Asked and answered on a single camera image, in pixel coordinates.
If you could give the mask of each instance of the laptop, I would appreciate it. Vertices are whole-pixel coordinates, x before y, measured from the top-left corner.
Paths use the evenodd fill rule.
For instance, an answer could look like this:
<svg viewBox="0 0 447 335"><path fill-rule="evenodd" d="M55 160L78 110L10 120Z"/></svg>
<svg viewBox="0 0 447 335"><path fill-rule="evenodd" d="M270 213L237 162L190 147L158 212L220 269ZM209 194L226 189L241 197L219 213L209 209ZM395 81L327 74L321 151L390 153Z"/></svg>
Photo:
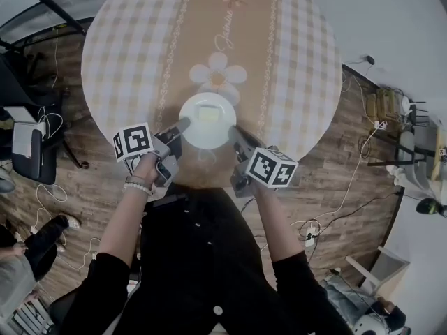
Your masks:
<svg viewBox="0 0 447 335"><path fill-rule="evenodd" d="M13 153L31 158L31 138L33 130L41 131L45 135L45 122L38 123L25 107L5 107L14 119Z"/></svg>

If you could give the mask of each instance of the black shirt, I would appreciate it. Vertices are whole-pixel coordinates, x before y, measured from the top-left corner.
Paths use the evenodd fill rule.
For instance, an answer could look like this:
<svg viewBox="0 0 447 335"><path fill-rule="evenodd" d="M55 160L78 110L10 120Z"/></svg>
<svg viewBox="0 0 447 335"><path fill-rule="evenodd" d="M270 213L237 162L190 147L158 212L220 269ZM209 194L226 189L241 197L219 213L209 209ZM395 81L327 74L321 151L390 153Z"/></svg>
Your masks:
<svg viewBox="0 0 447 335"><path fill-rule="evenodd" d="M61 334L102 334L121 312L114 334L208 335L218 322L231 335L351 334L304 252L273 262L277 291L268 284L259 247L223 190L147 212L139 289L124 307L129 267L98 254Z"/></svg>

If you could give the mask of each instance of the black sleeve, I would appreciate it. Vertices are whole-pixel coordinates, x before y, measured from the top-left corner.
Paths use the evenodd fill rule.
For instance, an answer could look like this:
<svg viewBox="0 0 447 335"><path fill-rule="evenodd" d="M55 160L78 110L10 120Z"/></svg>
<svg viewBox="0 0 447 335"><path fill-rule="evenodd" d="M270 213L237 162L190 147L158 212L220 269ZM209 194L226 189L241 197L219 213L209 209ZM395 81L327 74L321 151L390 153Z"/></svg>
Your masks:
<svg viewBox="0 0 447 335"><path fill-rule="evenodd" d="M405 326L406 315L395 306L393 311L385 318L386 324L391 332L401 329Z"/></svg>
<svg viewBox="0 0 447 335"><path fill-rule="evenodd" d="M59 333L102 334L126 303L129 274L130 269L122 260L99 253L88 277L77 289Z"/></svg>
<svg viewBox="0 0 447 335"><path fill-rule="evenodd" d="M314 278L305 252L273 262L279 296L288 304L307 331L316 335L352 334Z"/></svg>

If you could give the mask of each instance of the bracelet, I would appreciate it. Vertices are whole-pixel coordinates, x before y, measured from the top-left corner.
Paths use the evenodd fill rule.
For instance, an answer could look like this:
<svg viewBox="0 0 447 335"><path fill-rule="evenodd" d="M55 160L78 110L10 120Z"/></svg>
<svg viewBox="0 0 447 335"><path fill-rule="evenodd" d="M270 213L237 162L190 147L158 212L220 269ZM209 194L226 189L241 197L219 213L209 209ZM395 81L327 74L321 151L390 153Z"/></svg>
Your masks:
<svg viewBox="0 0 447 335"><path fill-rule="evenodd" d="M148 196L152 196L154 194L146 186L143 186L143 185L140 185L140 184L135 184L133 182L126 182L124 184L124 190L126 190L128 187L134 187L134 188L137 188L138 190L144 191L144 192L146 192L146 194Z"/></svg>

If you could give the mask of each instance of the flower print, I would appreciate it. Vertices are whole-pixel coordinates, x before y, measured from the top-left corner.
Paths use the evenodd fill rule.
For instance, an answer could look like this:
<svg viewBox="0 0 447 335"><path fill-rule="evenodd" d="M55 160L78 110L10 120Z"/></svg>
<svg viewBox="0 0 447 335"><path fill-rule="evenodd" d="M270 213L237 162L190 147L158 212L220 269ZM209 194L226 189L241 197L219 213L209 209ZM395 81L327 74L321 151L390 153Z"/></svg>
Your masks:
<svg viewBox="0 0 447 335"><path fill-rule="evenodd" d="M225 97L231 105L240 102L240 93L233 84L247 80L247 72L241 66L229 66L227 56L222 52L213 53L208 59L208 66L197 64L189 71L189 78L202 85L198 93L211 91Z"/></svg>

